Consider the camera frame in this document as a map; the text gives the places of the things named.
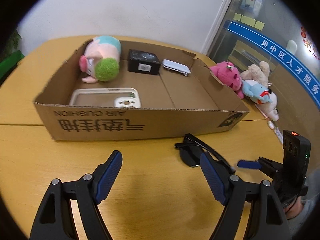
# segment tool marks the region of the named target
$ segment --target pink plush toy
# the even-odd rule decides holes
[[[231,87],[240,97],[244,98],[244,94],[241,90],[242,79],[238,69],[231,63],[223,61],[216,66],[209,68],[212,75],[217,77],[223,84]]]

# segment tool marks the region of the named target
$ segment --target silver bolt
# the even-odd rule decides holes
[[[263,183],[263,185],[265,185],[266,187],[269,187],[269,186],[271,185],[270,181],[268,181],[268,180],[266,180],[266,179],[263,180],[262,183]]]
[[[231,175],[231,176],[230,176],[230,179],[231,179],[232,181],[238,181],[238,180],[239,180],[239,177],[238,177],[237,175]]]
[[[51,181],[51,184],[52,185],[57,185],[59,183],[59,179],[53,179],[52,181]]]
[[[91,174],[86,174],[86,175],[83,176],[84,180],[90,180],[91,178],[92,178]]]

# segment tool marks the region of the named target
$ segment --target white plush toy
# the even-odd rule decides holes
[[[269,89],[269,96],[270,99],[272,100],[272,103],[264,103],[262,105],[257,105],[259,109],[267,116],[269,117],[272,121],[278,121],[279,120],[279,114],[278,114],[278,109],[276,109],[277,106],[277,96],[275,93]]]

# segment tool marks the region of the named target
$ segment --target white toy car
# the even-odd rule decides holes
[[[164,68],[180,72],[184,76],[188,76],[191,73],[190,69],[186,65],[171,60],[164,59],[162,61],[162,65]]]

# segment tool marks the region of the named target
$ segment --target beige plush toy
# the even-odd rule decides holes
[[[260,62],[260,67],[252,64],[248,67],[248,70],[243,71],[240,76],[242,80],[255,80],[262,86],[268,88],[270,85],[268,82],[270,75],[270,67],[269,64],[265,61]]]

